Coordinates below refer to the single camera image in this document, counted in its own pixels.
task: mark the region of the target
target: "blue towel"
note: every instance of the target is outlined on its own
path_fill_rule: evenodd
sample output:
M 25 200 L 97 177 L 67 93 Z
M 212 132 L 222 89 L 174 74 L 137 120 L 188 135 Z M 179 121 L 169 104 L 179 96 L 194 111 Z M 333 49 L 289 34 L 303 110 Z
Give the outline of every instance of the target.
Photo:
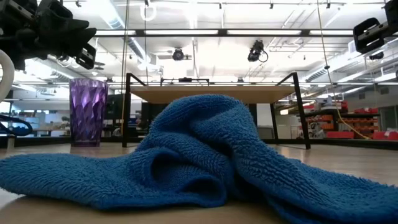
M 248 109 L 221 95 L 182 98 L 132 154 L 29 154 L 0 161 L 0 187 L 97 209 L 268 203 L 291 223 L 397 223 L 398 190 L 279 155 Z

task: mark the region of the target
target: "white tube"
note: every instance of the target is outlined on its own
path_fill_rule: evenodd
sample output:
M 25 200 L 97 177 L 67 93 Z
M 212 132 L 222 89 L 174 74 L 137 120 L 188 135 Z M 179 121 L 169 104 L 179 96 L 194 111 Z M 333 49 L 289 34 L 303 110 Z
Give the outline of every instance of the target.
M 15 68 L 11 58 L 2 50 L 0 50 L 0 64 L 2 66 L 0 102 L 2 102 L 10 92 L 11 85 L 14 81 Z

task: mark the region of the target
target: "desk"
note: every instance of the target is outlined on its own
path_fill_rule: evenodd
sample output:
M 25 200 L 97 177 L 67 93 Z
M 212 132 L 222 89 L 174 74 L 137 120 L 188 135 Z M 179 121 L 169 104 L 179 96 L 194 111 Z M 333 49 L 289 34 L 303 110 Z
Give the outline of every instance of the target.
M 131 78 L 137 80 L 142 86 L 131 88 Z M 293 78 L 294 87 L 281 86 L 289 78 Z M 274 128 L 274 139 L 279 140 L 277 125 L 275 120 L 274 103 L 293 93 L 297 97 L 297 106 L 303 129 L 305 148 L 310 149 L 307 123 L 305 122 L 303 102 L 301 98 L 299 77 L 296 72 L 286 76 L 282 81 L 274 86 L 147 86 L 139 78 L 131 73 L 126 74 L 126 93 L 124 104 L 131 104 L 131 93 L 141 97 L 148 103 L 164 104 L 171 103 L 173 100 L 193 95 L 221 94 L 231 96 L 247 104 L 269 103 L 271 105 L 272 126 Z M 130 107 L 125 106 L 123 120 L 129 120 Z M 128 124 L 123 123 L 123 147 L 127 147 Z

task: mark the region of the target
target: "floor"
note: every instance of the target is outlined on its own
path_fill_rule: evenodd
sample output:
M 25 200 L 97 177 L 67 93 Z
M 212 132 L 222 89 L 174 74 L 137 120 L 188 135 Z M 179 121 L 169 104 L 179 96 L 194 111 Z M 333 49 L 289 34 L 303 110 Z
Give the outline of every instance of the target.
M 100 148 L 72 148 L 70 145 L 0 149 L 0 159 L 16 154 L 70 153 L 92 157 L 112 157 L 134 151 L 134 144 L 102 143 Z M 275 146 L 286 157 L 322 169 L 365 177 L 383 184 L 398 185 L 398 151 L 341 146 L 312 146 L 309 151 L 296 146 Z M 98 212 L 71 202 L 24 197 L 0 189 L 0 220 L 7 224 L 70 223 L 284 223 L 269 207 L 230 202 L 220 208 L 169 208 L 146 211 Z

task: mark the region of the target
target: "ceiling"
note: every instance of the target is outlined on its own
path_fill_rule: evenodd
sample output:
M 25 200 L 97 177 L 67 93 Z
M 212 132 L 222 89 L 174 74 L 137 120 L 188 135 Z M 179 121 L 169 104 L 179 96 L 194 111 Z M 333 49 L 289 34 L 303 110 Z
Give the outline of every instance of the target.
M 90 22 L 90 27 L 110 29 L 106 18 L 112 12 L 123 20 L 129 29 L 319 29 L 316 0 L 273 0 L 269 1 L 223 0 L 152 0 L 156 15 L 151 21 L 144 21 L 141 8 L 144 1 L 122 0 L 64 0 L 63 4 L 73 13 L 75 19 Z M 331 0 L 330 7 L 320 0 L 320 15 L 324 29 L 352 29 L 355 25 L 375 17 L 386 21 L 383 0 Z M 147 9 L 147 17 L 153 13 Z M 255 40 L 262 40 L 269 59 L 266 63 L 249 63 L 249 49 Z M 328 60 L 348 51 L 352 38 L 325 38 Z M 120 37 L 100 37 L 90 40 L 97 48 L 96 61 L 103 62 L 103 70 L 85 70 L 72 61 L 61 63 L 60 68 L 72 77 L 88 77 L 99 80 L 113 78 L 120 82 L 123 74 L 123 56 L 126 72 L 132 72 L 144 82 L 154 82 L 164 78 L 198 77 L 209 78 L 211 82 L 236 82 L 243 77 L 245 82 L 278 82 L 289 73 L 296 71 L 304 79 L 314 69 L 325 63 L 322 40 L 318 37 L 137 37 L 141 46 L 151 58 L 148 71 L 139 66 L 139 57 L 130 47 L 126 47 Z M 195 54 L 193 60 L 176 62 L 170 58 L 175 48 L 184 54 Z M 348 76 L 364 69 L 363 60 L 353 60 L 336 69 L 336 73 Z

